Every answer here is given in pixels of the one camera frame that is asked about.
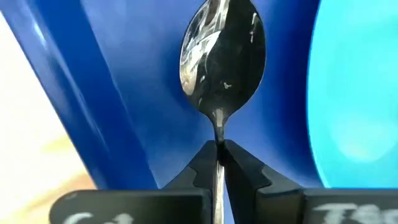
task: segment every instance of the blue plastic surface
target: blue plastic surface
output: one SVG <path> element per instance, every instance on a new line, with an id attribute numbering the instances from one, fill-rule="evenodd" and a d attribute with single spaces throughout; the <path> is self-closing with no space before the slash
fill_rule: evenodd
<path id="1" fill-rule="evenodd" d="M 209 139 L 180 87 L 180 44 L 198 0 L 9 0 L 0 9 L 97 186 L 154 189 Z M 321 183 L 307 133 L 317 0 L 254 1 L 267 63 L 226 137 L 306 187 Z"/>
<path id="2" fill-rule="evenodd" d="M 398 187 L 398 1 L 324 0 L 308 126 L 327 187 Z"/>

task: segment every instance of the blue plate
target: blue plate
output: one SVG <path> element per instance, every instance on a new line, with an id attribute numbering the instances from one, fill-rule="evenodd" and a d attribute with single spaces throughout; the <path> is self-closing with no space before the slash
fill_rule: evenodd
<path id="1" fill-rule="evenodd" d="M 398 1 L 323 0 L 308 127 L 327 187 L 398 187 Z"/>

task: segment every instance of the metal spoon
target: metal spoon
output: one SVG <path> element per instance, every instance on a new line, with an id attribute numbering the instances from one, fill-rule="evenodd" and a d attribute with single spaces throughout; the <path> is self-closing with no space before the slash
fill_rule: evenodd
<path id="1" fill-rule="evenodd" d="M 215 130 L 219 163 L 213 223 L 223 223 L 224 126 L 257 90 L 265 60 L 264 28 L 250 0 L 207 0 L 183 39 L 182 88 Z"/>

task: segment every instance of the spoon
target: spoon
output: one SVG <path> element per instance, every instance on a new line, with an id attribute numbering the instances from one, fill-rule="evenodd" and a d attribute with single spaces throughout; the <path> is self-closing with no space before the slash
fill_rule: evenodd
<path id="1" fill-rule="evenodd" d="M 264 28 L 250 0 L 207 0 L 183 39 L 181 86 L 215 130 L 218 165 L 213 223 L 223 223 L 224 127 L 257 90 L 265 61 Z"/>

